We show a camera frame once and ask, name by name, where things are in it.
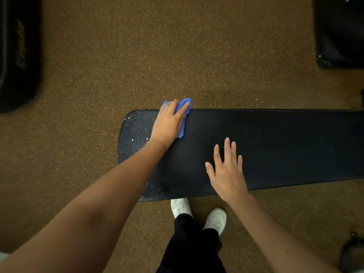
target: blue rag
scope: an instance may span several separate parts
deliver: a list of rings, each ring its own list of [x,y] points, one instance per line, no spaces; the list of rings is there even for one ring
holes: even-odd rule
[[[166,106],[166,104],[168,103],[169,101],[164,101],[164,104],[163,104],[163,107]],[[184,98],[182,101],[180,101],[180,103],[177,105],[176,107],[176,111],[174,112],[176,114],[176,112],[178,110],[180,110],[182,108],[182,106],[186,103],[186,102],[189,102],[190,103],[190,106],[187,108],[186,112],[184,113],[184,118],[183,118],[183,122],[182,122],[182,125],[181,125],[181,129],[180,129],[180,133],[177,135],[176,138],[182,138],[183,135],[184,135],[184,122],[186,121],[186,117],[187,115],[189,114],[189,112],[191,111],[191,108],[192,108],[192,100],[189,99],[188,97]]]

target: speckled floor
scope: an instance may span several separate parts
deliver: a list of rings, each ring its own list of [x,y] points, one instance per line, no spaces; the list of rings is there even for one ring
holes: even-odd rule
[[[191,97],[195,108],[360,108],[359,70],[315,64],[311,0],[43,0],[39,97],[0,116],[0,252],[12,252],[117,163],[125,115]],[[255,191],[337,262],[364,235],[364,183]],[[219,197],[191,199],[203,224],[222,206],[228,272],[270,269]],[[173,233],[169,202],[140,203],[105,272],[154,272]]]

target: shoe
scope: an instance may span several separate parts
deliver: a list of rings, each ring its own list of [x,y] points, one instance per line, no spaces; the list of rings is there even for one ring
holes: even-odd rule
[[[221,208],[213,209],[207,217],[206,224],[203,229],[215,229],[219,235],[224,231],[226,225],[226,212]]]
[[[178,198],[171,200],[171,208],[174,218],[176,218],[180,214],[189,214],[193,217],[190,203],[187,198]]]

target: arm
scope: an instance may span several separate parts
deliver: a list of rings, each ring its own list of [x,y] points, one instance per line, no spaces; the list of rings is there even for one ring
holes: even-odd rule
[[[176,138],[185,104],[161,108],[149,142],[71,201],[2,263],[3,273],[102,272],[149,175]]]
[[[206,170],[211,185],[225,200],[257,243],[275,273],[339,273],[339,270],[317,256],[303,242],[285,230],[255,198],[248,193],[243,176],[242,156],[236,156],[236,144],[225,140],[224,162],[219,146],[214,149],[214,171]]]

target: hand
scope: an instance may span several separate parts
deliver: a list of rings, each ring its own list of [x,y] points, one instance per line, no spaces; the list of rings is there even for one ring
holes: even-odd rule
[[[219,145],[214,148],[215,171],[209,162],[206,162],[206,171],[209,175],[211,185],[222,198],[229,203],[239,201],[248,195],[248,189],[243,175],[243,158],[239,155],[236,158],[236,143],[225,139],[224,162],[221,161]]]
[[[175,114],[174,112],[179,102],[179,100],[175,100],[168,102],[164,107],[162,105],[157,119],[154,122],[152,135],[150,136],[150,139],[156,139],[162,142],[167,148],[171,146],[180,132],[184,113],[190,105],[188,102],[185,103]]]

